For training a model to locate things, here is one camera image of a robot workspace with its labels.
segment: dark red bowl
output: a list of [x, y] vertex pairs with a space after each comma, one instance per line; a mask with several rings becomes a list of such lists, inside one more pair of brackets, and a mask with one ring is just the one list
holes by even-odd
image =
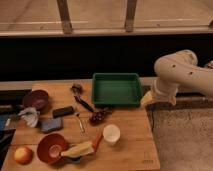
[[36, 110], [43, 109], [49, 100], [49, 95], [44, 90], [34, 90], [30, 93], [26, 94], [23, 98], [23, 106], [27, 107], [35, 107]]
[[67, 150], [69, 144], [60, 134], [49, 134], [45, 136], [38, 144], [38, 158], [47, 164], [53, 164], [60, 160], [60, 153]]

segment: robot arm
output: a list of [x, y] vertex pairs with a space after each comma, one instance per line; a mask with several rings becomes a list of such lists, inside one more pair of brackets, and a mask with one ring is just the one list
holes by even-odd
[[213, 97], [213, 70], [197, 66], [197, 57], [190, 50], [183, 50], [159, 58], [154, 65], [157, 79], [142, 99], [142, 105], [155, 102], [176, 104], [178, 86], [193, 88]]

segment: peach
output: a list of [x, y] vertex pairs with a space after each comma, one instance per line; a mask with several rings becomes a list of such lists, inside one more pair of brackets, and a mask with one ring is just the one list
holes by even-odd
[[19, 147], [14, 153], [14, 160], [19, 164], [27, 164], [31, 161], [33, 151], [28, 147]]

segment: green bin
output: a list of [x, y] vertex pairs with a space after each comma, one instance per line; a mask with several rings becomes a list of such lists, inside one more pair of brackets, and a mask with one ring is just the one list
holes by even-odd
[[92, 102], [96, 107], [139, 107], [142, 87], [136, 73], [95, 73]]

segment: white paper cup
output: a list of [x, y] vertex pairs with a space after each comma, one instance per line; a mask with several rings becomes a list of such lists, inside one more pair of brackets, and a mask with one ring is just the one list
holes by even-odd
[[120, 139], [120, 135], [120, 129], [116, 125], [110, 124], [104, 127], [103, 137], [110, 146], [116, 144], [116, 142]]

